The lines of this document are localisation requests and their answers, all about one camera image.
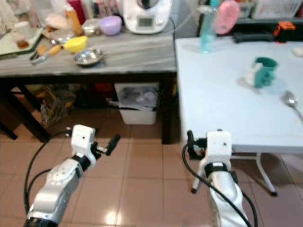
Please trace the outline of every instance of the purple bowl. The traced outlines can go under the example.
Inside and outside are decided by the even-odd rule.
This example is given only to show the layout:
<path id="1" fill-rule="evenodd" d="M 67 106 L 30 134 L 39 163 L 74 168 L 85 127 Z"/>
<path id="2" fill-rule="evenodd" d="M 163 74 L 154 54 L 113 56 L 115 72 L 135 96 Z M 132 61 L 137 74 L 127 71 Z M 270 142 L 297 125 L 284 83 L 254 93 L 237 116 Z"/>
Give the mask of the purple bowl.
<path id="1" fill-rule="evenodd" d="M 122 28 L 122 19 L 118 16 L 105 17 L 100 20 L 99 25 L 104 34 L 108 36 L 117 35 Z"/>

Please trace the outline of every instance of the spoon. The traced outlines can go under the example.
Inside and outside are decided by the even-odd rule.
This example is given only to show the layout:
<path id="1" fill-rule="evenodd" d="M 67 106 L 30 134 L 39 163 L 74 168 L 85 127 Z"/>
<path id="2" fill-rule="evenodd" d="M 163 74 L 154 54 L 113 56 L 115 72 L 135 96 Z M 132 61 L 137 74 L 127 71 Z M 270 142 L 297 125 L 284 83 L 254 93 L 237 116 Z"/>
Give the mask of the spoon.
<path id="1" fill-rule="evenodd" d="M 301 118 L 301 120 L 303 121 L 303 115 L 302 113 L 300 113 L 300 111 L 297 109 L 298 106 L 298 99 L 296 99 L 296 97 L 294 96 L 294 94 L 291 91 L 286 91 L 282 97 L 283 102 L 293 108 L 294 110 L 296 110 L 296 112 L 298 113 L 299 117 Z"/>

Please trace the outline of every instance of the white appliance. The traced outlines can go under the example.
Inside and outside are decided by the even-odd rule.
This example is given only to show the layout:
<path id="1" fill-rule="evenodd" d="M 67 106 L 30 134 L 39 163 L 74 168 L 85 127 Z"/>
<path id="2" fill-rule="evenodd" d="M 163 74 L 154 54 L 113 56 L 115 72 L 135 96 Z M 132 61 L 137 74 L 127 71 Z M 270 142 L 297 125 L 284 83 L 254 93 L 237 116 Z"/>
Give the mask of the white appliance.
<path id="1" fill-rule="evenodd" d="M 136 34 L 161 32 L 169 21 L 172 0 L 123 0 L 123 18 Z"/>

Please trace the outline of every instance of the blue bottle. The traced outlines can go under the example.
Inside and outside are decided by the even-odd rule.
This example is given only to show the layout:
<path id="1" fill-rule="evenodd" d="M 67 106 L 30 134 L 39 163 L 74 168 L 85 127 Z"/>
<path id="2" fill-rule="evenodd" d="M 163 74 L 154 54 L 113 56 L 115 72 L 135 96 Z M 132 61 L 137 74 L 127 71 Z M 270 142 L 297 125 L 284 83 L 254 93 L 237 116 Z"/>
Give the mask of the blue bottle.
<path id="1" fill-rule="evenodd" d="M 212 44 L 216 38 L 216 32 L 213 24 L 217 15 L 219 4 L 220 0 L 211 0 L 210 9 L 205 12 L 200 33 L 202 53 L 209 53 L 212 51 Z"/>

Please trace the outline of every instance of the white table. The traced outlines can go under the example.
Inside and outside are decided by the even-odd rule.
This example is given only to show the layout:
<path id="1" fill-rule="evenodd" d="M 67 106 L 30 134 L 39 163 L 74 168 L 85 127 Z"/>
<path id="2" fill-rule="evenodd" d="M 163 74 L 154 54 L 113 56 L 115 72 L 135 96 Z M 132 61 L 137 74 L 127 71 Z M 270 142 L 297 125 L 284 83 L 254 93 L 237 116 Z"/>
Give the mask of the white table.
<path id="1" fill-rule="evenodd" d="M 257 161 L 272 194 L 276 191 L 261 165 L 261 153 L 303 153 L 303 122 L 281 101 L 286 90 L 292 91 L 303 113 L 303 58 L 291 52 L 302 45 L 235 44 L 224 37 L 215 41 L 212 53 L 201 54 L 199 38 L 176 41 L 183 139 L 188 130 L 196 139 L 208 131 L 229 131 L 235 151 L 256 152 L 245 158 Z M 243 79 L 257 57 L 279 63 L 271 87 L 251 88 Z"/>

